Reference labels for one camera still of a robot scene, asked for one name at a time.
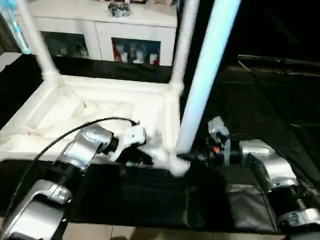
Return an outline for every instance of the tile floor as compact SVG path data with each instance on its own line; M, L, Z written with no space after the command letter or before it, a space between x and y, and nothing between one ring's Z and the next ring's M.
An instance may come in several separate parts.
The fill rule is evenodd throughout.
M63 240L281 240L282 236L70 223Z

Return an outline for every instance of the white tray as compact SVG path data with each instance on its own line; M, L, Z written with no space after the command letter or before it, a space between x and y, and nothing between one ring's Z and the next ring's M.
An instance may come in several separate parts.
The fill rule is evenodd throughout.
M96 119L123 117L140 122L148 136L162 134L163 146L175 148L179 127L179 97L169 85L78 76L61 76L65 86L44 81L0 130L0 161L34 158L65 132ZM121 134L126 121L105 121L102 127ZM74 137L52 147L42 160L53 161Z

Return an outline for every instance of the black tablecloth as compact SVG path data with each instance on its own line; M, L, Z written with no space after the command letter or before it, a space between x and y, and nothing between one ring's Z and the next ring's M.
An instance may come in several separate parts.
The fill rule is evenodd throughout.
M167 83L170 67L122 64L87 59L54 59L62 74ZM192 72L186 72L181 98L183 114ZM0 125L41 84L33 56L23 55L0 73ZM286 157L295 173L319 187L320 98L317 78L248 72L218 74L205 109L194 147L203 144L208 120L221 115L232 133L242 139L261 139ZM28 165L16 159L0 163L0 214ZM23 185L23 195L39 172L39 162ZM83 195L72 222L152 226L209 231L275 233L272 210L250 169L192 168L184 178L164 170L94 165L83 184Z

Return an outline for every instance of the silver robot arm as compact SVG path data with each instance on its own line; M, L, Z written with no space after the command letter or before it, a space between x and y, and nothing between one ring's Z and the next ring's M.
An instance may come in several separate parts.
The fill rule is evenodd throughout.
M2 229L0 240L50 240L61 238L68 219L65 212L83 175L97 154L111 154L115 161L132 144L143 144L145 130L129 128L119 138L98 124L80 130L55 160L44 179L38 180Z

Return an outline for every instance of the shelf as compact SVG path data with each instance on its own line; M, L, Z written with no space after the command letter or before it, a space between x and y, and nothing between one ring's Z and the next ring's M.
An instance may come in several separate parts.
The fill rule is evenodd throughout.
M34 17L79 19L106 23L146 25L156 27L177 27L176 6L163 4L131 4L127 17L112 17L108 2L99 0L34 0L29 3Z

